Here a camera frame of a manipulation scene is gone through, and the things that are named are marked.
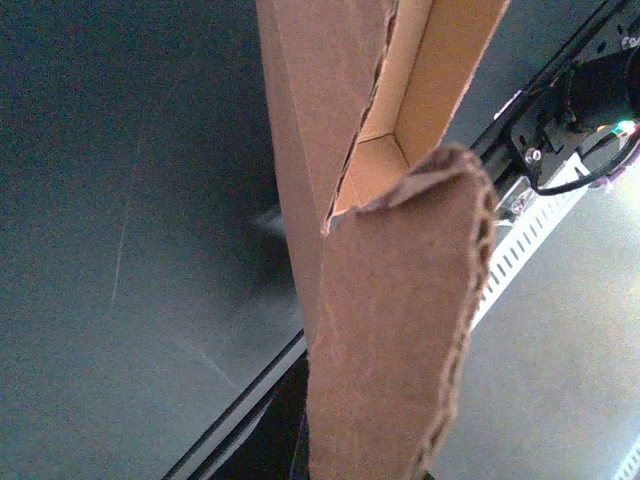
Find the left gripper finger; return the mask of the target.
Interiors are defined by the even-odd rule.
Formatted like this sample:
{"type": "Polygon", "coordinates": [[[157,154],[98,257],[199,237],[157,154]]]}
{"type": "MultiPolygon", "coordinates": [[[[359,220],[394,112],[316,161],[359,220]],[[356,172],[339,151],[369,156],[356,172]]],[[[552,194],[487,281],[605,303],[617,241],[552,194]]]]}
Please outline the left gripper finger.
{"type": "Polygon", "coordinates": [[[303,355],[276,385],[253,432],[219,468],[220,479],[291,479],[306,412],[308,373],[303,355]]]}

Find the cardboard box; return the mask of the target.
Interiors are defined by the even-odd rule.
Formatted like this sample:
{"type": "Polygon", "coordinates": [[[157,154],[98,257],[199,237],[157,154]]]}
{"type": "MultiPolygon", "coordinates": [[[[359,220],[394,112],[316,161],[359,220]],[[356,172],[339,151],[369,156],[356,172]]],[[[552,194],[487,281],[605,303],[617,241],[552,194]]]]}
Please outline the cardboard box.
{"type": "Polygon", "coordinates": [[[493,183],[442,140],[504,1],[260,1],[313,479],[421,479],[455,416],[493,183]]]}

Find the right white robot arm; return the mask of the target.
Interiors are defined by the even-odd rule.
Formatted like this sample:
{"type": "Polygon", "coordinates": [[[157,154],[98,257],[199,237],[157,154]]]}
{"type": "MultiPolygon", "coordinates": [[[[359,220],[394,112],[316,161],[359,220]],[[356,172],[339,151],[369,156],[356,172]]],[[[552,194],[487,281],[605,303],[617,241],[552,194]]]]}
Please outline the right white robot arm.
{"type": "Polygon", "coordinates": [[[639,48],[572,67],[559,82],[556,120],[572,133],[639,118],[639,48]]]}

